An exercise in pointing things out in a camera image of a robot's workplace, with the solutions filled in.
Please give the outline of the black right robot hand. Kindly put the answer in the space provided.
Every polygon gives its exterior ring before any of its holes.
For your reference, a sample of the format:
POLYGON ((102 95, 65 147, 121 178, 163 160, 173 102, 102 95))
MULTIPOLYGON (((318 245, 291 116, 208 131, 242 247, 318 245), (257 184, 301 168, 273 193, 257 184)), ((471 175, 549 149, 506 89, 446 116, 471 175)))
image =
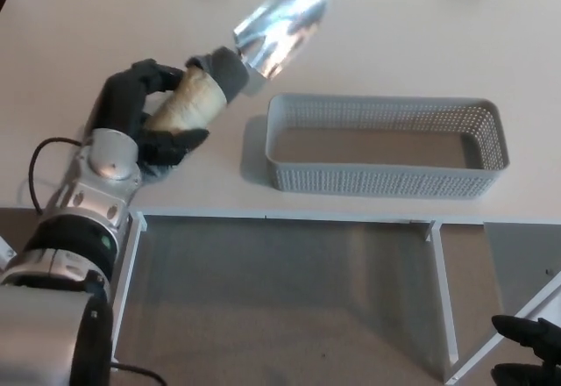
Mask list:
POLYGON ((491 370, 496 385, 559 385, 560 327, 539 318, 537 321, 507 315, 492 316, 497 333, 531 348, 541 365, 501 363, 491 370))

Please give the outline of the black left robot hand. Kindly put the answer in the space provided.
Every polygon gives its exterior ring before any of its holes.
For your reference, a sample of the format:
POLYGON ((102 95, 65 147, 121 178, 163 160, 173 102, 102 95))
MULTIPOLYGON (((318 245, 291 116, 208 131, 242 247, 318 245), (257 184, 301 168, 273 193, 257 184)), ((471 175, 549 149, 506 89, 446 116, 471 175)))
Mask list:
POLYGON ((108 128, 131 137, 138 146, 137 163, 145 182, 157 182, 195 151, 208 137, 204 128, 151 129, 144 112, 146 98, 179 86, 184 72, 157 63, 138 61, 109 77, 96 101, 91 128, 108 128))

